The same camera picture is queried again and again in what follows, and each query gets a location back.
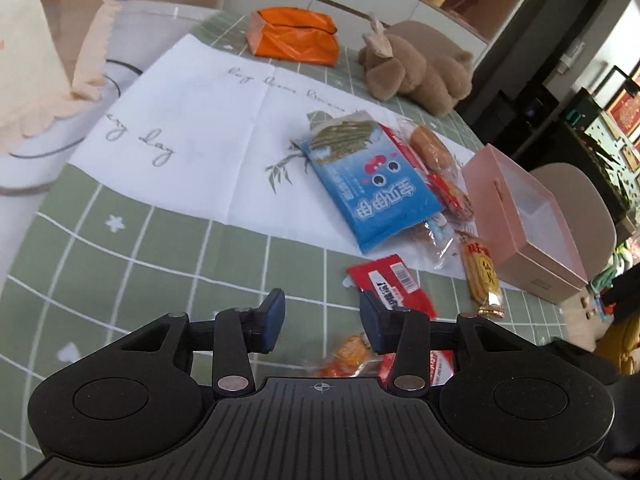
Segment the yellow rice cracker packet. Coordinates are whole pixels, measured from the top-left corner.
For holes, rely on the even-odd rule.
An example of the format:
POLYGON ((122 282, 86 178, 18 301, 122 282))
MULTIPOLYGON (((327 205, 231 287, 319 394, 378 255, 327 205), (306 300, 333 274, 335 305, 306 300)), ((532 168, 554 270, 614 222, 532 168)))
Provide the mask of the yellow rice cracker packet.
POLYGON ((466 279, 471 298, 477 306, 477 313, 492 318, 504 318, 506 310, 502 290, 484 240, 467 232, 459 232, 458 239, 466 279))

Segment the round bread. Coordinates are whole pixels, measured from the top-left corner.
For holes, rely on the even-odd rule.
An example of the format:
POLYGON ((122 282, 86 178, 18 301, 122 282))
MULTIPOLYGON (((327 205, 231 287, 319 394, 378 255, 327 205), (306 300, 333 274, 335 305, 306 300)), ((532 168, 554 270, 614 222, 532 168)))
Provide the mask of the round bread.
POLYGON ((460 165, 432 129, 402 117, 398 119, 398 126, 427 169, 446 179, 457 179, 460 165))

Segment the pink cardboard box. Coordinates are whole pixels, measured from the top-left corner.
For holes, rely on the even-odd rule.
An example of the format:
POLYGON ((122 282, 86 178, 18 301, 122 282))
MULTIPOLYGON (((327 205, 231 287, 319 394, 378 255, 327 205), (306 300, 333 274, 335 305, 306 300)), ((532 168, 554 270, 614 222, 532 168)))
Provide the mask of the pink cardboard box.
POLYGON ((501 281, 552 304, 587 285, 573 235, 548 188, 489 144, 462 167, 462 176, 501 281))

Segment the orange paper bag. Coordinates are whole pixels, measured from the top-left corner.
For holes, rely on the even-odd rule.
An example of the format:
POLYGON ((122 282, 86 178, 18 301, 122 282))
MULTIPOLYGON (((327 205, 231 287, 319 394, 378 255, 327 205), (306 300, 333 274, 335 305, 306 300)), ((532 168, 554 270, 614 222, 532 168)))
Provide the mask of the orange paper bag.
POLYGON ((288 6, 250 14, 246 42, 261 58, 335 66, 340 55, 337 27, 329 15, 288 6))

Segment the red spicy strip packet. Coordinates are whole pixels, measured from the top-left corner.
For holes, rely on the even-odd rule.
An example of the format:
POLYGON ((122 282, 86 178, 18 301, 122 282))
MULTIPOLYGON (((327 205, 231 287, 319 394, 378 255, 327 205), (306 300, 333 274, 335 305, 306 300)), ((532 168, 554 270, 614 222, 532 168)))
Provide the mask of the red spicy strip packet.
MULTIPOLYGON (((360 289, 374 292, 387 310, 396 308, 418 310, 430 318, 437 313, 431 298, 418 285, 408 266, 398 255, 360 263, 347 269, 347 274, 360 289)), ((383 358, 378 376, 386 382, 395 356, 383 358)), ((432 385, 441 386, 454 376, 454 361, 451 351, 431 351, 432 385)))

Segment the white printed paper mat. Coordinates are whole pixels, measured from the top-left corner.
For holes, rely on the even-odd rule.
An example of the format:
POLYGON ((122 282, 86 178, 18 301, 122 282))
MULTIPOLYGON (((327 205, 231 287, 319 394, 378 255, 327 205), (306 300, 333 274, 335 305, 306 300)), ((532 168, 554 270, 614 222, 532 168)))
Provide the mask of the white printed paper mat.
POLYGON ((391 110, 302 72, 185 36, 138 79, 72 157, 115 192, 163 209, 364 254, 298 142, 360 110, 391 110))

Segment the blue seaweed snack bag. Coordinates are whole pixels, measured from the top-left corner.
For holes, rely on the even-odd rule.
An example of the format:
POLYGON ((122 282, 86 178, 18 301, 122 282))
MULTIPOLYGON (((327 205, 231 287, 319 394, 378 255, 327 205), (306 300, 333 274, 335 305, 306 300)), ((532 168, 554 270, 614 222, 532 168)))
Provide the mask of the blue seaweed snack bag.
POLYGON ((362 252, 442 212, 408 143, 364 110, 316 125, 298 146, 362 252))

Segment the small orange candy packet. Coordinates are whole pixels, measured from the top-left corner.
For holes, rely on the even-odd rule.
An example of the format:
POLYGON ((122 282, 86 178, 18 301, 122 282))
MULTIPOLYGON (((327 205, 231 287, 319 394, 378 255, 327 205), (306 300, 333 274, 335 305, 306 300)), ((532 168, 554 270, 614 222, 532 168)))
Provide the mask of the small orange candy packet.
POLYGON ((314 372, 324 378, 375 376, 382 358, 375 354, 365 333, 348 336, 314 372))

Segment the brown plush teddy bear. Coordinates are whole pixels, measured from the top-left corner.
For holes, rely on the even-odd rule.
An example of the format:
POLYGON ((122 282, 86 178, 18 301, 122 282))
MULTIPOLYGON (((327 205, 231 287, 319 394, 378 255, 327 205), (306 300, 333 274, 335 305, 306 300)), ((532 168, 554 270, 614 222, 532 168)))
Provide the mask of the brown plush teddy bear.
POLYGON ((372 16, 358 53, 363 78, 375 99, 403 96, 434 116, 450 113, 472 92, 473 61, 449 56, 424 58, 400 37, 387 35, 372 16))

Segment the cream scalloped paper bag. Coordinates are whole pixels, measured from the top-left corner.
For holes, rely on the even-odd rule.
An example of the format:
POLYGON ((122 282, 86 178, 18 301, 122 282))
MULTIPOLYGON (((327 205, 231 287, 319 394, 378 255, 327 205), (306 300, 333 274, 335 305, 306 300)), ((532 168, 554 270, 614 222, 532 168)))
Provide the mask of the cream scalloped paper bag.
POLYGON ((117 0, 1 0, 1 153, 101 99, 117 0))

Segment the beige dining chair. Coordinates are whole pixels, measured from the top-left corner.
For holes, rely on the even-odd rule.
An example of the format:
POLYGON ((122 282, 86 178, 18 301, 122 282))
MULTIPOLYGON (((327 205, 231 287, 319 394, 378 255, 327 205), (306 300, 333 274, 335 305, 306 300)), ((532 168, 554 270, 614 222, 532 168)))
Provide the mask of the beige dining chair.
POLYGON ((604 200, 582 170, 565 162, 541 166, 532 175, 554 195, 591 281, 605 269, 616 242, 604 200))

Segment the red green candy packet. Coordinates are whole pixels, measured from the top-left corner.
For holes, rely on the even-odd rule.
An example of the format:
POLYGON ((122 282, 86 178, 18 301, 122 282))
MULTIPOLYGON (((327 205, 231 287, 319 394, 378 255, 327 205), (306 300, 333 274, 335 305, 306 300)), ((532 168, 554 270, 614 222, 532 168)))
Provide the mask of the red green candy packet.
POLYGON ((411 148, 402 134, 390 128, 383 130, 390 136, 390 140, 399 148, 409 164, 420 174, 428 188, 438 198, 444 207, 445 214, 461 222, 469 222, 474 218, 474 211, 469 196, 457 185, 456 180, 441 177, 436 172, 426 168, 420 157, 411 148))

